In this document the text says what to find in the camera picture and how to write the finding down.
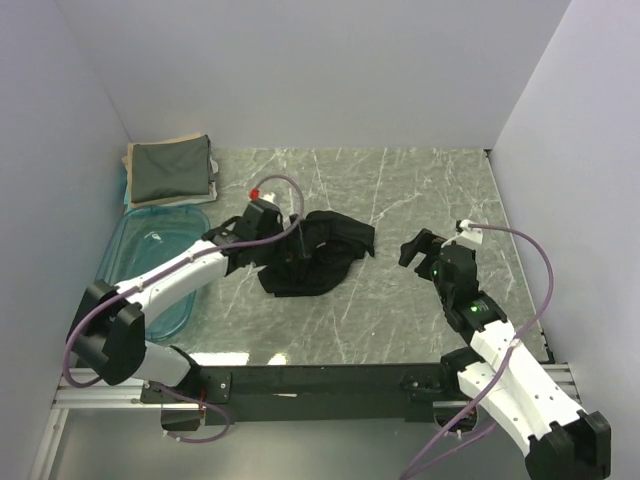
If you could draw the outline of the black t-shirt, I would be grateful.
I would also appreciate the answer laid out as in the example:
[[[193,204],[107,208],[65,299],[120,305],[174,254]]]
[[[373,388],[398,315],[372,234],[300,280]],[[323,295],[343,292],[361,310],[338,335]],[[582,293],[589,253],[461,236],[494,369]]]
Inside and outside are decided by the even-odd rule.
[[[352,264],[375,255],[375,228],[335,211],[312,211],[302,234],[287,237],[288,258],[263,268],[258,279],[276,297],[321,296],[344,281]]]

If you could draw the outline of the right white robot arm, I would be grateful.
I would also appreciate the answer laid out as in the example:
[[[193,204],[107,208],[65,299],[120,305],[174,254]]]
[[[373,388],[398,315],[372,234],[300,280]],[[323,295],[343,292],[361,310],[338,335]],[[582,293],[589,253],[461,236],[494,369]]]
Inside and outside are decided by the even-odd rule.
[[[441,360],[439,387],[469,403],[443,427],[448,432],[484,409],[518,446],[532,479],[606,479],[611,426],[573,400],[534,358],[506,313],[479,287],[476,250],[485,226],[470,220],[444,239],[427,229],[402,245],[399,263],[423,254],[416,274],[431,281],[451,328],[466,346]]]

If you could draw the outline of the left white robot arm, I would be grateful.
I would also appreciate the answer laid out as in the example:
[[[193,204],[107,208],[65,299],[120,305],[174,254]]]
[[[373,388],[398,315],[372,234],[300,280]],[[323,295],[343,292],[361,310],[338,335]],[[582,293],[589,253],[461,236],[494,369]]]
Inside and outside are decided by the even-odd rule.
[[[64,378],[76,388],[89,387],[70,372],[70,358],[77,356],[108,385],[135,378],[164,384],[176,401],[193,399],[200,388],[195,361],[176,347],[148,340],[147,327],[206,284],[275,259],[287,233],[280,208],[258,198],[242,215],[205,233],[160,266],[116,285],[95,281],[86,288],[67,336]]]

